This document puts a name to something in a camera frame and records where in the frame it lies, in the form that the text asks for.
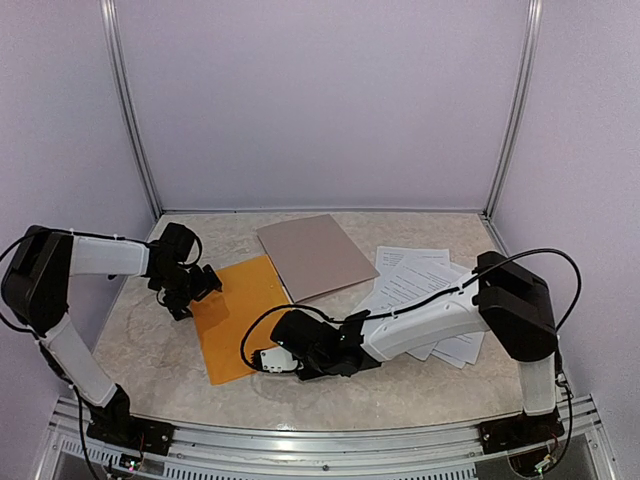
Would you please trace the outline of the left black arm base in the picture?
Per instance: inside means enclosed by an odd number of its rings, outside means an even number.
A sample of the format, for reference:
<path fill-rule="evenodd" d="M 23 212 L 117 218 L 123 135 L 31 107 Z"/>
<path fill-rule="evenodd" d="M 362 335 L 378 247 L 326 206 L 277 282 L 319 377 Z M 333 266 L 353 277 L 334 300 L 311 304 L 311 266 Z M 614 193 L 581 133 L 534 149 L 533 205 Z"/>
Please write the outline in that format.
<path fill-rule="evenodd" d="M 142 453 L 168 455 L 175 426 L 132 415 L 129 396 L 120 385 L 104 407 L 87 400 L 84 403 L 90 411 L 87 428 L 90 438 Z"/>

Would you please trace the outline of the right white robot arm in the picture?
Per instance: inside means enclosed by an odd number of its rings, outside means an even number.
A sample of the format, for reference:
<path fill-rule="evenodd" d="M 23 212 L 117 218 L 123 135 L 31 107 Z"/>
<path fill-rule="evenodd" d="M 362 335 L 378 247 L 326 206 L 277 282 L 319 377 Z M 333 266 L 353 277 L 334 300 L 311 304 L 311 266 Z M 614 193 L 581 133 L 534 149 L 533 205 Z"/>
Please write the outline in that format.
<path fill-rule="evenodd" d="M 263 371 L 302 381 L 350 377 L 428 344 L 487 331 L 518 364 L 523 413 L 511 433 L 531 444 L 549 429 L 556 409 L 556 324 L 546 281 L 495 251 L 479 255 L 455 283 L 380 313 L 363 309 L 320 321 L 293 307 L 271 332 L 274 347 L 252 357 Z"/>

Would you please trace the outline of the pink-brown file folder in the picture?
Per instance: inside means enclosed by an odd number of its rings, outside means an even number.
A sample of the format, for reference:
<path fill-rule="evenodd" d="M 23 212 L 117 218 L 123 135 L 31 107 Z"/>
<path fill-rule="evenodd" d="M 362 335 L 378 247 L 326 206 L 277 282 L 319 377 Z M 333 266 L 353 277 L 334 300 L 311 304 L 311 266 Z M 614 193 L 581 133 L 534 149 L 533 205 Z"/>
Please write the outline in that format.
<path fill-rule="evenodd" d="M 379 276 L 329 214 L 264 226 L 256 234 L 294 302 Z"/>

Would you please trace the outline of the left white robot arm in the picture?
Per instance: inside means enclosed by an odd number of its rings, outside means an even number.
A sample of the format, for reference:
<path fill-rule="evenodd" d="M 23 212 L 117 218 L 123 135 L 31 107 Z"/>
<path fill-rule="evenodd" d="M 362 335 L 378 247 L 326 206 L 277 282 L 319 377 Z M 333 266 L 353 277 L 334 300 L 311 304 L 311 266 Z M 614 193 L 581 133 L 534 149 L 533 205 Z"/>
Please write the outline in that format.
<path fill-rule="evenodd" d="M 168 224 L 152 241 L 32 225 L 3 253 L 9 264 L 1 297 L 21 333 L 35 337 L 44 357 L 75 388 L 92 420 L 121 445 L 140 434 L 130 400 L 93 357 L 71 318 L 70 284 L 80 276 L 139 277 L 159 304 L 181 321 L 191 305 L 223 288 L 209 265 L 200 265 L 202 241 L 188 227 Z"/>

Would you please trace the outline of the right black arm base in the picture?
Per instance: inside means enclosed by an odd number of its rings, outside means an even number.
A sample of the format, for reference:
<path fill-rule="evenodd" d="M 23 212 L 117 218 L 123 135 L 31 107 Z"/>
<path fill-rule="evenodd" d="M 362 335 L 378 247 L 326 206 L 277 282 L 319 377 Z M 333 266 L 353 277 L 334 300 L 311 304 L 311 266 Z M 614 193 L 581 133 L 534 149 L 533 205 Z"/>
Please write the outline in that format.
<path fill-rule="evenodd" d="M 517 415 L 481 422 L 478 426 L 485 455 L 559 439 L 565 429 L 558 408 L 543 415 Z"/>

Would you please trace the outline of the orange folder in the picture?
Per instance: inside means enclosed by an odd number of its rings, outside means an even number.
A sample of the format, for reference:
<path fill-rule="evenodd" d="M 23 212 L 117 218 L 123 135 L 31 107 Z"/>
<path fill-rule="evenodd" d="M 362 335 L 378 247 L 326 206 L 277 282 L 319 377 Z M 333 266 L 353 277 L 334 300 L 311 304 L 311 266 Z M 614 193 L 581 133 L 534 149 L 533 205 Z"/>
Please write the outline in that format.
<path fill-rule="evenodd" d="M 217 275 L 222 290 L 192 304 L 204 363 L 214 386 L 254 373 L 241 359 L 241 340 L 260 315 L 289 302 L 266 255 L 222 268 Z"/>

